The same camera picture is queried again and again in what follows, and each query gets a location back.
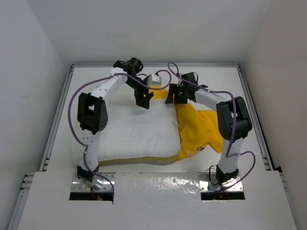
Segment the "white pillow yellow edge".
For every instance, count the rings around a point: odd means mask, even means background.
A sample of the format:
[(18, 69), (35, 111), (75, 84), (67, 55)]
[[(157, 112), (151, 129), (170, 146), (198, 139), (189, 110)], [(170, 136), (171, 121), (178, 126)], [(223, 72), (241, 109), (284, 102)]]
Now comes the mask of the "white pillow yellow edge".
[(171, 163), (177, 159), (181, 140), (174, 104), (151, 99), (148, 110), (133, 96), (114, 95), (106, 104), (108, 122), (98, 145), (100, 164)]

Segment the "yellow pillowcase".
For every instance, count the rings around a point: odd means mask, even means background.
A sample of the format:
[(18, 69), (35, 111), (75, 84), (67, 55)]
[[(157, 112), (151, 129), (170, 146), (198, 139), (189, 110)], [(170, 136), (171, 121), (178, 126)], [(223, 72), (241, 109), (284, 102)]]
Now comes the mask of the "yellow pillowcase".
[(151, 90), (152, 103), (162, 106), (152, 109), (153, 123), (148, 126), (149, 138), (141, 159), (147, 161), (179, 161), (211, 146), (222, 152), (223, 139), (218, 130), (217, 114), (213, 110), (196, 110), (192, 104), (166, 105), (166, 89)]

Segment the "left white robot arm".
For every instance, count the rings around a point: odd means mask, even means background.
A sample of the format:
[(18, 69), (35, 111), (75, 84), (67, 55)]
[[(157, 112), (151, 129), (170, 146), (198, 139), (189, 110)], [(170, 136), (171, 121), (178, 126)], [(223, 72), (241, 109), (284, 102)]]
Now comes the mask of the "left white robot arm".
[(77, 166), (77, 175), (88, 182), (93, 181), (93, 172), (98, 170), (98, 145), (101, 131), (106, 128), (108, 114), (106, 103), (121, 85), (127, 84), (134, 90), (136, 105), (149, 109), (153, 93), (149, 93), (147, 79), (137, 76), (143, 69), (142, 62), (132, 57), (127, 62), (116, 61), (109, 74), (109, 79), (89, 93), (82, 92), (78, 98), (77, 120), (82, 130), (82, 138), (88, 147), (85, 157)]

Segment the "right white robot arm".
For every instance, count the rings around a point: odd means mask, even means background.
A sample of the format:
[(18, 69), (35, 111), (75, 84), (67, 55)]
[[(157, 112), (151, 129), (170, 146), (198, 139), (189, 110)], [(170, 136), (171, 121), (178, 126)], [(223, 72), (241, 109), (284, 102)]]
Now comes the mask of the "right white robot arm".
[(252, 130), (251, 118), (241, 97), (234, 97), (228, 91), (213, 91), (206, 85), (199, 85), (195, 73), (175, 74), (177, 84), (170, 84), (166, 104), (186, 104), (188, 100), (205, 105), (216, 112), (218, 132), (223, 139), (222, 153), (216, 165), (216, 185), (223, 190), (226, 183), (239, 174), (238, 159), (247, 154), (241, 147)]

